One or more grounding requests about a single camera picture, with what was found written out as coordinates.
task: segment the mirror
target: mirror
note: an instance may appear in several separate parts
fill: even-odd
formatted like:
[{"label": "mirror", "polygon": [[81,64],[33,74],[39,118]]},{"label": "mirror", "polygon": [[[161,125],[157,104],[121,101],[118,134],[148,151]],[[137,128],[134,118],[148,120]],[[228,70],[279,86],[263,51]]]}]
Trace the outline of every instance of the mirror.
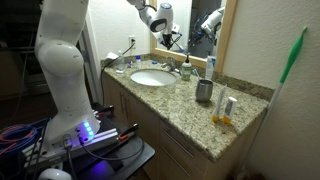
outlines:
[{"label": "mirror", "polygon": [[[215,39],[218,37],[209,38],[208,36],[199,36],[201,32],[201,24],[215,10],[221,7],[221,0],[157,0],[157,7],[163,2],[169,2],[173,7],[174,23],[180,26],[182,36],[179,41],[174,43],[170,51],[188,53],[193,56],[205,58],[207,55],[216,55]],[[174,40],[179,38],[179,35],[173,35]],[[166,49],[157,42],[157,47]]]},{"label": "mirror", "polygon": [[[188,20],[185,20],[185,22],[187,23],[187,26],[190,26],[190,18],[191,18],[190,8],[192,6],[192,3],[194,3],[193,1],[192,2],[191,2],[191,0],[182,1],[182,2],[178,1],[178,2],[180,2],[179,4],[184,4],[184,3],[187,4],[187,2],[189,4],[189,6],[188,6],[189,7],[189,9],[188,9],[189,15],[182,14],[182,16],[181,16],[184,19],[188,19]],[[216,62],[216,66],[215,66],[216,72],[222,72],[223,63],[225,60],[226,50],[228,47],[228,41],[229,41],[231,29],[232,29],[232,24],[233,24],[233,19],[234,19],[234,14],[235,14],[237,2],[238,2],[238,0],[226,1],[224,17],[223,17],[223,24],[221,26],[221,33],[220,33],[219,41],[217,44],[217,46],[218,46],[217,52],[216,52],[217,62]],[[157,0],[150,0],[150,4],[153,6],[157,6]],[[151,35],[151,53],[156,54],[156,55],[160,55],[163,57],[170,56],[170,57],[173,57],[174,59],[181,61],[181,62],[184,62],[184,60],[186,58],[186,56],[182,53],[177,53],[175,51],[168,51],[168,50],[165,50],[164,48],[160,48],[160,45],[157,46],[157,42],[152,35]],[[203,58],[196,57],[196,56],[190,56],[189,59],[194,66],[202,67],[202,68],[204,68],[206,66],[206,60]]]}]

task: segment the faucet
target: faucet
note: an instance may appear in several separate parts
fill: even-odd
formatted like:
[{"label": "faucet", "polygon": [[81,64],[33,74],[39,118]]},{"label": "faucet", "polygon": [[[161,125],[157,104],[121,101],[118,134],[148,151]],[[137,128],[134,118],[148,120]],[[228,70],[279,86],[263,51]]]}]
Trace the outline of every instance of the faucet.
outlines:
[{"label": "faucet", "polygon": [[167,60],[168,60],[168,63],[163,63],[161,67],[162,68],[169,67],[170,71],[179,72],[179,70],[176,68],[177,67],[176,60],[173,59],[172,57],[167,57]]}]

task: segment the yellow object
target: yellow object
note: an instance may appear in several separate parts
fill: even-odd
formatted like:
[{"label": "yellow object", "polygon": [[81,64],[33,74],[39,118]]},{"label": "yellow object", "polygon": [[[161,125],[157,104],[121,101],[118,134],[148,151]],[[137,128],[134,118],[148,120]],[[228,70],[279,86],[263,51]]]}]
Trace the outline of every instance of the yellow object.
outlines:
[{"label": "yellow object", "polygon": [[228,118],[227,116],[223,116],[223,122],[230,125],[231,124],[231,119]]},{"label": "yellow object", "polygon": [[212,121],[213,122],[218,122],[219,121],[219,116],[212,116]]}]

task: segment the wooden mirror frame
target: wooden mirror frame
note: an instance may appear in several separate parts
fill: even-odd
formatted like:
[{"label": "wooden mirror frame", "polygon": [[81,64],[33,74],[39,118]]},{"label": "wooden mirror frame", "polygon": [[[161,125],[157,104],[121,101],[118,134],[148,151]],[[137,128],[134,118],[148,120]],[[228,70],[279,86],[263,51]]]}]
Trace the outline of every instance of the wooden mirror frame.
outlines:
[{"label": "wooden mirror frame", "polygon": [[[150,5],[157,7],[157,0],[149,0]],[[223,69],[223,64],[225,61],[229,38],[231,34],[231,29],[233,25],[234,15],[236,11],[238,0],[227,0],[226,2],[226,8],[224,12],[223,17],[223,23],[221,26],[221,33],[220,38],[218,41],[218,49],[217,49],[217,62],[215,65],[215,72],[221,73]],[[184,62],[186,59],[186,56],[181,53],[171,52],[168,50],[157,48],[157,42],[156,39],[151,34],[150,38],[150,50],[152,54],[156,54],[163,57],[173,57],[174,59]],[[206,67],[206,60],[203,58],[195,57],[195,56],[189,56],[190,62],[192,65],[197,67]]]}]

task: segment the drawer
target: drawer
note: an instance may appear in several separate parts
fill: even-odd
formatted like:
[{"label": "drawer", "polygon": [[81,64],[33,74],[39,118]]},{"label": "drawer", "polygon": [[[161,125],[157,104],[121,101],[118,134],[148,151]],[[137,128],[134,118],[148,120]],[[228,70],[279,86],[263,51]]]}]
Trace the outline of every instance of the drawer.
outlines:
[{"label": "drawer", "polygon": [[180,163],[163,147],[160,147],[160,179],[161,180],[201,180],[204,174],[192,163]]},{"label": "drawer", "polygon": [[160,123],[160,146],[165,148],[178,162],[189,161],[205,172],[209,160],[190,145],[179,132],[175,132],[164,122]]}]

